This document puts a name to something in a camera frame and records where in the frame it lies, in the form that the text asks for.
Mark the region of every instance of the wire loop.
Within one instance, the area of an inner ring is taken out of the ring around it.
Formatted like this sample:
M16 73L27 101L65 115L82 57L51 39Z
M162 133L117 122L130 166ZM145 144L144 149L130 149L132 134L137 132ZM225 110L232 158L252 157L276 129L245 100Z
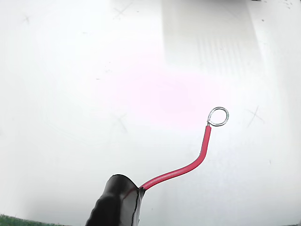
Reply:
M222 123L214 123L211 121L211 116L212 114L216 111L216 110L222 110L226 113L226 119L222 122ZM227 123L229 119L229 112L227 111L226 108L224 107L215 107L214 109L211 110L211 112L209 113L208 115L208 119L207 119L207 122L208 122L208 125L212 125L212 126L223 126L224 124Z

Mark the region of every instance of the metal wire ring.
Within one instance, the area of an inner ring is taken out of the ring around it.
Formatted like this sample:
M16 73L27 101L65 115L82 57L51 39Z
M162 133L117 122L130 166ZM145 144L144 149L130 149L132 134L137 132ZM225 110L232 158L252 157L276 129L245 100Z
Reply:
M224 112L226 113L226 119L225 119L225 121L223 121L222 123L214 123L214 122L212 122L212 121L210 120L210 119L211 119L211 116L212 116L212 114L213 114L213 112L215 112L216 110L222 110L222 111L224 111ZM228 119L229 119L229 112L227 111L226 108L224 108L224 107L215 107L215 108L212 109L211 112L209 113L207 122L208 122L208 125L212 125L212 126L223 126L224 124L227 123Z

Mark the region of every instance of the red wire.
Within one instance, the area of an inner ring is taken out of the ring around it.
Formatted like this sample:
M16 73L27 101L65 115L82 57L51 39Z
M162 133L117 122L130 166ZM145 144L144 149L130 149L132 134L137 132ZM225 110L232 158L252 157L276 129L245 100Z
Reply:
M169 173L162 174L156 178L153 178L153 179L149 180L148 182L146 182L145 184L143 184L140 188L147 190L163 181L178 177L178 176L188 173L188 172L194 170L196 167L198 167L206 157L209 138L210 138L210 132L211 132L211 127L206 126L205 134L204 134L204 138L203 138L203 144L201 147L201 152L199 154L199 157L193 163L191 163L188 166L185 166L183 168L180 168L180 169L171 171Z

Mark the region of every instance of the wire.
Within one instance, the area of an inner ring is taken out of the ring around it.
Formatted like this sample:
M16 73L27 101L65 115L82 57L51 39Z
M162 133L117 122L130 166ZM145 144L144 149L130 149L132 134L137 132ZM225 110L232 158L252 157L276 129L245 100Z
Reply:
M201 152L199 154L199 157L193 163L191 163L188 166L185 166L183 168L180 168L180 169L171 171L169 173L162 174L156 178L153 178L153 179L149 180L148 182L146 182L145 184L143 184L140 188L147 190L163 181L181 176L185 173L188 173L188 172L194 170L196 167L198 167L204 161L204 159L206 157L210 133L211 133L211 127L208 125L208 126L206 126L206 129L205 129Z

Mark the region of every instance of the green surface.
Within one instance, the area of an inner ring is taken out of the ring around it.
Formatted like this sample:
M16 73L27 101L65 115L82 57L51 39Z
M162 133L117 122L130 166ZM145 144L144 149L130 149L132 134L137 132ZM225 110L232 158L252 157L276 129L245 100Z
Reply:
M0 215L0 226L60 226Z

